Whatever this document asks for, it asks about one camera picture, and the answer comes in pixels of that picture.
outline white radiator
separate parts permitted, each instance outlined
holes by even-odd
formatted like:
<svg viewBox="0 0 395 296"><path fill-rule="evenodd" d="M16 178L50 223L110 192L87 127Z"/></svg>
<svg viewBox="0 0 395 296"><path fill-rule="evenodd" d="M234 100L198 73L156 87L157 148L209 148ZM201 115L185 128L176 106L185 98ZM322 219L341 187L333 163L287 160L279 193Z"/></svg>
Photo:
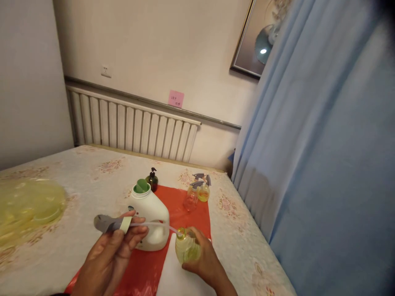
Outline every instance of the white radiator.
<svg viewBox="0 0 395 296"><path fill-rule="evenodd" d="M66 85L77 145L189 162L201 122Z"/></svg>

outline yellow plastic bag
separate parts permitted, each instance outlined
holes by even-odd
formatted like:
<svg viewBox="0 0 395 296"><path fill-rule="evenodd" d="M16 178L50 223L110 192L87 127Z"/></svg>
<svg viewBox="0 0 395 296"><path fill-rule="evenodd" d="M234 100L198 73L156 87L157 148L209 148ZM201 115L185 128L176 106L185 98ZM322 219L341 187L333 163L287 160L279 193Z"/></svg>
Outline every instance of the yellow plastic bag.
<svg viewBox="0 0 395 296"><path fill-rule="evenodd" d="M0 252L25 243L37 229L58 221L65 195L53 180L0 181Z"/></svg>

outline hand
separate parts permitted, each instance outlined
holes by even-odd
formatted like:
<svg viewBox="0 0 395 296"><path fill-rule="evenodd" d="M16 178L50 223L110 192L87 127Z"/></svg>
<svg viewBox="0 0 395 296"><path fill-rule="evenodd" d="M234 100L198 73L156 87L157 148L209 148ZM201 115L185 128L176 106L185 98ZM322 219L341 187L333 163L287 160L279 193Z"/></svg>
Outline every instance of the hand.
<svg viewBox="0 0 395 296"><path fill-rule="evenodd" d="M190 229L196 235L201 253L197 261L186 262L182 264L182 268L200 276L209 286L213 287L218 296L237 296L237 292L226 275L212 243L200 230L194 227Z"/></svg>
<svg viewBox="0 0 395 296"><path fill-rule="evenodd" d="M134 216L136 211L121 217ZM133 217L132 223L143 223L145 218ZM148 234L146 226L105 233L97 240L83 264L73 289L73 296L113 295L129 264L133 249Z"/></svg>

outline wall socket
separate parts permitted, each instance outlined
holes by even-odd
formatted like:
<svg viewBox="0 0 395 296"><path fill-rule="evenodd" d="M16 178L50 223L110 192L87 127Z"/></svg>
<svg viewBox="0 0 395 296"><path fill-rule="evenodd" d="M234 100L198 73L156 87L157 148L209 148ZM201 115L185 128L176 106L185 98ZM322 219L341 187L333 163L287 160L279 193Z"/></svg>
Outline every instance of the wall socket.
<svg viewBox="0 0 395 296"><path fill-rule="evenodd" d="M101 73L102 73L102 76L104 76L104 77L108 77L108 78L112 77L111 69L107 65L102 65L102 72Z"/></svg>

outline pink sticky note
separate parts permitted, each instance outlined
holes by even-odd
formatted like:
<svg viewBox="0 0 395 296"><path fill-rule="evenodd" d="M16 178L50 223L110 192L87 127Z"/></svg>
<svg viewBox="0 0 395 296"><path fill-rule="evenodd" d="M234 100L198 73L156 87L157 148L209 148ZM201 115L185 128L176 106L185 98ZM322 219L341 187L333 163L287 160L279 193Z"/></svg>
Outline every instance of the pink sticky note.
<svg viewBox="0 0 395 296"><path fill-rule="evenodd" d="M182 92L177 92L175 90L171 90L169 94L169 101L167 102L169 105L182 108L182 101L184 100L184 94Z"/></svg>

